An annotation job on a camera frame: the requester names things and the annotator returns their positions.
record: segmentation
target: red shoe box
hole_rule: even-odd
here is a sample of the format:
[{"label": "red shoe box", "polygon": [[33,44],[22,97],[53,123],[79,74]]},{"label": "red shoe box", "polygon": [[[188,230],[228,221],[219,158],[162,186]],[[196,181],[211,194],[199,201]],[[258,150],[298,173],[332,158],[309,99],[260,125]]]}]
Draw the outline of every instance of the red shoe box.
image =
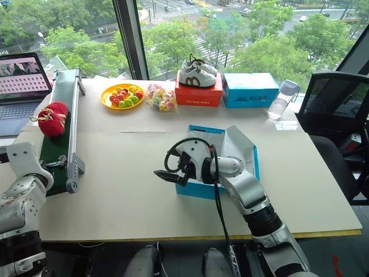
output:
[{"label": "red shoe box", "polygon": [[179,84],[179,71],[175,81],[175,95],[179,105],[218,107],[223,95],[220,73],[211,88],[193,88]]}]

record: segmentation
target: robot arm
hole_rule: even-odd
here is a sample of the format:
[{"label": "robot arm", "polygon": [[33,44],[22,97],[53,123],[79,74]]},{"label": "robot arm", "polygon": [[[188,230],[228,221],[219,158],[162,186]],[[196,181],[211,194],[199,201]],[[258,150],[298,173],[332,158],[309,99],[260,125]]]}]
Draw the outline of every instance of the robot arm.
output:
[{"label": "robot arm", "polygon": [[46,276],[49,271],[43,270],[46,255],[38,232],[39,211],[54,178],[47,165],[38,161],[31,143],[0,148],[3,162],[10,163],[17,179],[0,198],[0,276]]},{"label": "robot arm", "polygon": [[[192,137],[177,143],[168,155],[179,156],[176,170],[157,170],[160,178],[186,185],[189,178],[205,184],[216,180],[216,162],[212,148],[200,138]],[[268,196],[259,181],[250,174],[243,162],[235,157],[217,157],[219,183],[228,191],[239,212],[248,224],[254,242],[259,247],[263,260],[272,276],[316,276],[300,246],[288,227],[274,211]],[[181,177],[175,172],[182,170]]]}]

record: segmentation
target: white sneaker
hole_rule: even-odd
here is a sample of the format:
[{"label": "white sneaker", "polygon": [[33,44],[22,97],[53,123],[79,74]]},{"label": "white sneaker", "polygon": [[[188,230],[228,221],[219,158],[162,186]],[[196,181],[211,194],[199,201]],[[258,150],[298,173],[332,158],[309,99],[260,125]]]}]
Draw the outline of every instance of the white sneaker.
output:
[{"label": "white sneaker", "polygon": [[210,88],[215,85],[215,76],[193,66],[185,68],[182,66],[179,72],[179,83],[187,87]]},{"label": "white sneaker", "polygon": [[203,71],[208,72],[209,74],[212,74],[214,76],[217,76],[218,71],[212,67],[211,65],[208,65],[204,62],[203,59],[196,59],[193,54],[190,54],[190,60],[184,60],[182,63],[182,66],[186,68],[191,68],[192,66],[197,66],[198,68],[202,69]]}]

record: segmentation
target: blue cardboard box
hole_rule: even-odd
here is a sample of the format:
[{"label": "blue cardboard box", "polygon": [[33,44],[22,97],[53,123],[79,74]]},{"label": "blue cardboard box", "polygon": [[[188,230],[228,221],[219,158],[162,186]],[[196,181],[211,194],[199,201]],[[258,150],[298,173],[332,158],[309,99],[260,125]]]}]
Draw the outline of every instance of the blue cardboard box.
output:
[{"label": "blue cardboard box", "polygon": [[[260,181],[257,147],[236,126],[222,130],[190,125],[187,130],[189,133],[214,144],[218,156],[239,158],[244,168]],[[175,189],[177,194],[214,200],[214,185],[203,184],[195,179],[189,179],[186,186],[175,184]],[[219,186],[219,191],[223,192],[224,188]]]},{"label": "blue cardboard box", "polygon": [[279,91],[270,73],[224,73],[222,81],[227,108],[269,107]]}]

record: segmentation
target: black cable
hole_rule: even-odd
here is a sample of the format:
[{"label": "black cable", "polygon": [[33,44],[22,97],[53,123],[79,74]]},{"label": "black cable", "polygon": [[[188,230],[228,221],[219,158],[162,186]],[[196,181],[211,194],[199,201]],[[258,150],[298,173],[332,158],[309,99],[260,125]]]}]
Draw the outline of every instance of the black cable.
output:
[{"label": "black cable", "polygon": [[164,167],[165,169],[170,172],[170,173],[176,173],[180,170],[179,167],[177,167],[176,169],[171,169],[169,168],[168,166],[168,159],[171,155],[174,155],[175,152],[176,152],[176,148],[181,145],[182,143],[185,143],[186,141],[190,141],[190,140],[197,140],[197,141],[201,141],[202,143],[204,143],[207,147],[211,147],[210,144],[206,141],[206,140],[203,140],[202,138],[199,138],[199,137],[188,137],[188,138],[184,138],[183,140],[180,140],[178,141],[176,144],[174,144],[171,149],[168,150],[166,156],[165,156],[165,159],[164,159]]},{"label": "black cable", "polygon": [[223,210],[222,210],[222,207],[221,207],[219,187],[218,187],[218,183],[219,183],[218,154],[217,154],[217,150],[216,150],[214,144],[212,144],[212,148],[213,148],[214,160],[215,160],[215,173],[214,173],[214,175],[215,175],[215,181],[214,181],[215,204],[217,206],[219,218],[220,218],[221,224],[223,226],[225,241],[227,243],[227,246],[230,247],[231,246],[231,240],[229,239],[228,231],[227,231],[227,228],[226,228],[225,222],[224,222]]}]

